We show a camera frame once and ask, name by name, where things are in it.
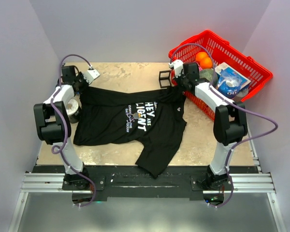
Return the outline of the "round iridescent brooch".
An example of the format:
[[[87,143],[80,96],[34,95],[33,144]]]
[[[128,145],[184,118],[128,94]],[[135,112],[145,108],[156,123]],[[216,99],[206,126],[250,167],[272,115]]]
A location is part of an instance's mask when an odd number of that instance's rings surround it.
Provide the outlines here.
[[[138,113],[135,113],[132,116],[133,116],[134,119],[139,119],[140,118],[140,115]]]

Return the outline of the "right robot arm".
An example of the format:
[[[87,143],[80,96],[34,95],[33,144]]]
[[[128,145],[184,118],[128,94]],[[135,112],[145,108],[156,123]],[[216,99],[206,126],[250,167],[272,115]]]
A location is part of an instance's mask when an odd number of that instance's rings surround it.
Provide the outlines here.
[[[217,141],[214,157],[201,181],[204,189],[218,189],[228,181],[230,160],[244,136],[247,135],[247,118],[243,103],[234,103],[216,90],[209,80],[200,78],[197,63],[184,63],[177,59],[169,63],[173,79],[183,90],[189,91],[215,112],[213,133]]]

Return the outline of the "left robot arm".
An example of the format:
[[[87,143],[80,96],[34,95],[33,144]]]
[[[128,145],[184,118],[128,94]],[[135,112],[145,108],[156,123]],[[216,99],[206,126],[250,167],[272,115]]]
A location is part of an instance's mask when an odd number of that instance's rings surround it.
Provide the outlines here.
[[[51,145],[51,152],[59,154],[65,167],[65,185],[84,190],[90,186],[90,177],[71,141],[71,122],[67,107],[77,93],[82,93],[100,74],[89,66],[82,73],[75,66],[62,66],[55,91],[43,103],[33,107],[38,137]]]

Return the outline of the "black printed t-shirt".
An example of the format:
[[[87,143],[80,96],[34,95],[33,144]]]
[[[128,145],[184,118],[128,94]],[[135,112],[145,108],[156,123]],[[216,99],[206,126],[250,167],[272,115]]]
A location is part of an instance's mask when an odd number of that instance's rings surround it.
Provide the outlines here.
[[[186,128],[186,96],[178,87],[124,93],[89,87],[81,93],[82,111],[73,143],[96,146],[140,142],[136,165],[157,178],[177,153]]]

